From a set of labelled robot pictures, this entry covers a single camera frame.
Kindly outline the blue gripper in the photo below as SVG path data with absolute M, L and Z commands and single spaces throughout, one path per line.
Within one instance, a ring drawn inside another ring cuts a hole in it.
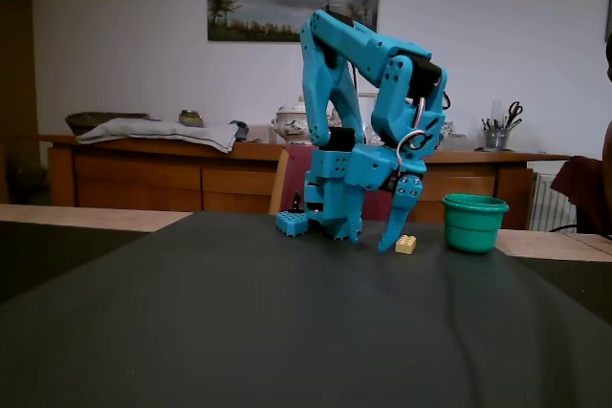
M 386 146 L 356 144 L 349 155 L 344 175 L 350 240 L 356 243 L 361 235 L 365 190 L 395 190 L 378 251 L 392 248 L 420 198 L 425 173 L 426 165 L 421 158 L 406 153 L 398 156 L 395 149 Z

